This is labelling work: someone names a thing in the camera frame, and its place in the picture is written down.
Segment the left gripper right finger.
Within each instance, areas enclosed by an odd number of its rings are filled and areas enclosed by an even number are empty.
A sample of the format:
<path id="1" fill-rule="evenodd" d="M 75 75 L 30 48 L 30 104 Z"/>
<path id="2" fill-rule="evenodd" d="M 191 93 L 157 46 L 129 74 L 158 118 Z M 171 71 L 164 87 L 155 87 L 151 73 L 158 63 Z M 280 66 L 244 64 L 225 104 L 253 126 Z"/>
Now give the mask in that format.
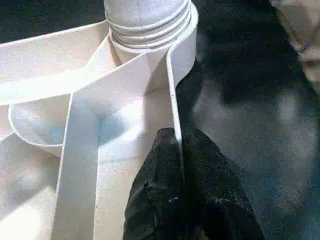
<path id="1" fill-rule="evenodd" d="M 239 179 L 202 131 L 182 133 L 184 174 L 193 212 L 209 240 L 263 240 L 263 231 Z"/>

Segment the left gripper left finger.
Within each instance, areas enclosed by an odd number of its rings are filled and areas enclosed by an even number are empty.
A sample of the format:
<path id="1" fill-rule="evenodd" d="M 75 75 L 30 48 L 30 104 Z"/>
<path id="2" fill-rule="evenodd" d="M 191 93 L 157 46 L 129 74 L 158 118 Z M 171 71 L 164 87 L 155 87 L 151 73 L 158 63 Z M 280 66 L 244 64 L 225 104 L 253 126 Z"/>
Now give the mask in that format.
<path id="1" fill-rule="evenodd" d="M 184 187 L 173 128 L 161 128 L 133 180 L 124 211 L 124 240 L 178 240 Z"/>

